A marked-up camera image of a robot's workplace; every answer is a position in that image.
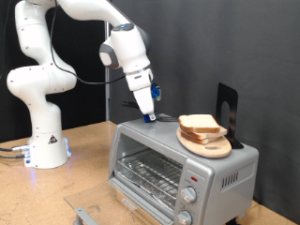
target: toast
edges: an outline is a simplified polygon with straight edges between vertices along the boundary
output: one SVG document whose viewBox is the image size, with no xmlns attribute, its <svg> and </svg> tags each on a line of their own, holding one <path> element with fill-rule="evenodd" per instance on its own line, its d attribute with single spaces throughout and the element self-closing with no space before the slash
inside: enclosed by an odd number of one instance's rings
<svg viewBox="0 0 300 225">
<path fill-rule="evenodd" d="M 204 140 L 204 139 L 211 139 L 216 137 L 225 136 L 227 134 L 227 129 L 224 127 L 219 127 L 218 133 L 197 133 L 197 132 L 188 132 L 186 133 L 192 138 Z"/>
<path fill-rule="evenodd" d="M 189 140 L 191 142 L 194 142 L 194 143 L 207 144 L 207 143 L 213 142 L 213 141 L 215 141 L 217 139 L 220 139 L 222 136 L 216 137 L 216 138 L 210 138 L 210 139 L 200 140 L 200 139 L 196 139 L 196 138 L 190 137 L 185 132 L 181 131 L 181 137 L 183 137 L 183 138 L 185 138 L 185 139 L 187 139 L 187 140 Z"/>
<path fill-rule="evenodd" d="M 180 115 L 178 122 L 181 130 L 185 132 L 219 132 L 219 125 L 211 114 Z"/>
</svg>

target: cable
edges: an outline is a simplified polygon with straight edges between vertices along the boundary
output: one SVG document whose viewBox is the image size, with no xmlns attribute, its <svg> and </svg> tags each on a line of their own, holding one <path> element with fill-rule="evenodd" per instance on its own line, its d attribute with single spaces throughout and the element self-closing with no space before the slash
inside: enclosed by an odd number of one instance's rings
<svg viewBox="0 0 300 225">
<path fill-rule="evenodd" d="M 7 36 L 7 26 L 8 26 L 8 14 L 9 14 L 9 9 L 10 9 L 10 4 L 11 4 L 11 0 L 8 1 L 8 6 L 7 6 L 7 17 L 6 17 L 6 21 L 4 24 L 4 31 L 3 31 L 3 56 L 4 56 L 4 64 L 3 64 L 3 69 L 0 75 L 0 80 L 3 76 L 5 67 L 6 67 L 6 36 Z"/>
<path fill-rule="evenodd" d="M 9 148 L 0 148 L 0 151 L 2 151 L 2 152 L 12 152 L 12 149 L 9 149 Z"/>
<path fill-rule="evenodd" d="M 25 158 L 25 155 L 18 155 L 16 157 L 4 157 L 4 156 L 0 156 L 0 158 Z"/>
<path fill-rule="evenodd" d="M 51 28 L 51 34 L 50 34 L 50 44 L 51 44 L 50 47 L 51 47 L 52 60 L 53 60 L 53 62 L 56 65 L 57 68 L 59 68 L 62 71 L 65 71 L 67 73 L 70 73 L 70 74 L 74 75 L 77 78 L 77 80 L 79 80 L 80 82 L 85 83 L 85 84 L 91 84 L 91 85 L 100 85 L 100 84 L 114 83 L 114 82 L 117 82 L 117 81 L 125 78 L 125 76 L 123 76 L 123 77 L 120 77 L 120 78 L 118 78 L 118 79 L 116 79 L 116 80 L 114 80 L 112 82 L 85 82 L 80 77 L 78 77 L 76 73 L 73 73 L 71 71 L 65 70 L 65 69 L 57 66 L 57 64 L 55 62 L 55 59 L 54 59 L 54 55 L 53 55 L 53 28 L 54 28 L 54 22 L 55 22 L 55 18 L 56 18 L 56 12 L 57 12 L 57 0 L 55 0 L 55 12 L 54 12 L 53 20 L 52 20 L 52 28 Z"/>
</svg>

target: red button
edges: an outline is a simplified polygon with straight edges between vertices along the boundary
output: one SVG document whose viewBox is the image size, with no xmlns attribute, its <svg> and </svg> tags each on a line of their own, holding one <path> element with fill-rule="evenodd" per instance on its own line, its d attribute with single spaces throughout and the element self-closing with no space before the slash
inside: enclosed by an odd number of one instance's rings
<svg viewBox="0 0 300 225">
<path fill-rule="evenodd" d="M 190 179 L 192 179 L 193 181 L 197 182 L 197 179 L 195 177 L 190 177 Z"/>
</svg>

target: black stand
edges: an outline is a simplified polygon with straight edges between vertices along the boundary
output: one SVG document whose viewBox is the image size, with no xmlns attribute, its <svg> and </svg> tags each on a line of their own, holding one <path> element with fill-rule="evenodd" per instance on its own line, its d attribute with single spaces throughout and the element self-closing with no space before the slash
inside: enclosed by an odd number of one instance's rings
<svg viewBox="0 0 300 225">
<path fill-rule="evenodd" d="M 226 223 L 226 225 L 241 225 L 238 222 L 236 222 L 236 218 L 233 218 L 229 222 Z"/>
<path fill-rule="evenodd" d="M 220 124 L 221 122 L 221 112 L 222 112 L 222 104 L 224 101 L 227 101 L 230 107 L 230 121 L 228 134 L 226 138 L 232 145 L 232 149 L 242 149 L 244 148 L 243 144 L 237 141 L 234 138 L 235 132 L 235 121 L 236 121 L 236 111 L 237 111 L 237 92 L 229 86 L 226 86 L 223 83 L 218 84 L 217 89 L 217 109 L 216 109 L 216 120 Z"/>
</svg>

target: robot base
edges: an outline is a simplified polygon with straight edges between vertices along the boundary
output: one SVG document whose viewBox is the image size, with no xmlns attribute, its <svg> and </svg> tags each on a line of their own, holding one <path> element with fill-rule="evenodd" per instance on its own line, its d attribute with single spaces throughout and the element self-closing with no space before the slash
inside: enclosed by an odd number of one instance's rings
<svg viewBox="0 0 300 225">
<path fill-rule="evenodd" d="M 51 169 L 59 167 L 68 161 L 71 153 L 68 149 L 68 139 L 62 131 L 47 134 L 34 134 L 28 140 L 30 152 L 24 159 L 25 167 Z"/>
</svg>

